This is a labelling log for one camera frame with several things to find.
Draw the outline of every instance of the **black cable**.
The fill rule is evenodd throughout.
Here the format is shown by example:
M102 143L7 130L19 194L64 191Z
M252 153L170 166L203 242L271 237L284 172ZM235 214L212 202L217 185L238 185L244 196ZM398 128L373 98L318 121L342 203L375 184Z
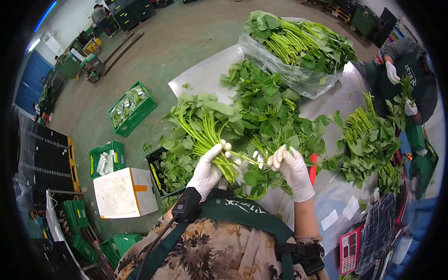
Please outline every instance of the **black cable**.
M140 278L140 274L142 273L143 270L143 266L145 265L146 260L148 259L148 255L149 253L152 251L152 248L154 248L154 246L157 244L157 242L162 238L162 236L165 234L165 232L167 232L167 230L169 229L169 227L173 224L174 222L174 217L171 219L171 221L169 221L169 223L166 225L166 227L163 229L162 233L159 234L159 236L149 245L148 251L146 251L145 256L143 257L142 262L140 263L140 266L142 268L140 268L140 270L138 271L137 274L137 278L135 278L135 280L138 280Z

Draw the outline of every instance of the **yellow pallet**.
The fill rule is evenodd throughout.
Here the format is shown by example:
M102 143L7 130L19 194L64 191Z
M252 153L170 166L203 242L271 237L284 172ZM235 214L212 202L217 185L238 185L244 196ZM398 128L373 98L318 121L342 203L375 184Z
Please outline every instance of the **yellow pallet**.
M70 173L72 174L72 183L73 183L73 189L76 192L81 191L81 188L79 187L79 180L78 180L78 172L76 171L76 162L75 162L75 153L73 148L73 138L67 137L68 143L69 143L69 163L70 163Z

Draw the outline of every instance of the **person in gray shirt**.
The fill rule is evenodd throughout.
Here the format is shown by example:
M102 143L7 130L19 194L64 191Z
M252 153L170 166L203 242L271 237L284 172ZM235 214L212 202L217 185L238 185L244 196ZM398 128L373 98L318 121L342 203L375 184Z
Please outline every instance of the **person in gray shirt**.
M375 110L380 116L387 115L385 100L394 103L393 98L402 92L402 86L397 83L408 75L414 87L412 98L415 104L407 100L405 113L415 125L424 124L437 105L435 72L428 54L412 38L402 38L384 48L383 60L383 65L352 62L376 97Z
M101 8L99 4L96 4L93 7L93 13L92 13L92 21L98 28L100 28L103 32L105 32L109 38L112 38L112 36L115 33L115 29L111 25L111 23L107 20L108 14L106 13L106 10L104 8Z

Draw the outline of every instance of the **apron strap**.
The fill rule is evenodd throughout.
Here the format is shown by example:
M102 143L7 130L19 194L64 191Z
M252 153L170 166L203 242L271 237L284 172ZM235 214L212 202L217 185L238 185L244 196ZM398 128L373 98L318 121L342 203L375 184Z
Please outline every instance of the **apron strap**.
M201 203L202 213L199 218L219 221L229 221L250 226L271 233L276 237L277 244L286 243L294 232L276 215L268 213L256 202L248 199L239 199L228 191L214 188L206 201ZM176 245L179 238L187 228L188 223L178 224L160 244L150 252L145 263L141 263L128 276L128 280L135 280L137 273L143 267L142 276L151 278L162 262ZM291 253L281 254L282 279L293 280L293 258Z

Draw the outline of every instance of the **green plastic crate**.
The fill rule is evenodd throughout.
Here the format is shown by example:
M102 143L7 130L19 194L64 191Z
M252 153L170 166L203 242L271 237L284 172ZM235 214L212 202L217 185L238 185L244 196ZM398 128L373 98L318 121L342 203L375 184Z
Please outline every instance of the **green plastic crate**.
M142 236L138 233L116 234L113 236L113 240L120 256L123 256L132 245L141 239Z
M431 144L425 139L425 149L428 150L425 156L416 155L411 163L410 170L412 177L420 177L421 185L416 190L415 198L421 199L426 193L429 183L431 182L432 175L434 174L437 163L439 162L439 156L434 151Z
M81 235L78 222L76 221L75 209L73 207L73 200L66 200L63 204L65 220L69 226L72 235Z
M87 219L86 208L82 200L73 200L73 208L75 209L75 216L80 228L87 228L90 226Z
M421 125L414 125L408 116L406 120L406 135L409 140L409 146L412 152L421 151L425 149L425 137L423 135L423 129Z
M100 154L106 152L109 154L110 150L114 151L113 171L126 168L125 162L125 146L117 141L109 141L93 150L89 151L89 175L90 179L100 177L100 174L96 171L98 166Z
M157 104L149 94L148 89L140 81L137 81L132 87L130 87L130 89L139 85L145 91L146 99L128 116L128 118L119 127L117 127L117 129L114 130L116 134L123 137L128 137L128 135L134 130L134 128L136 128L137 125L140 124L140 122L142 122L142 120L144 120L146 116L149 115L149 113L151 113L152 110L157 107ZM120 102L124 98L124 96L125 94L117 101L117 103ZM109 116L115 105L113 105L112 109L109 110Z
M81 236L69 235L67 236L67 242L90 263L96 263L98 261L98 252L95 251L95 249L93 249Z
M106 241L101 243L99 245L99 248L101 249L101 252L104 254L104 256L108 259L113 269L116 269L121 256L116 248L113 238L107 239Z

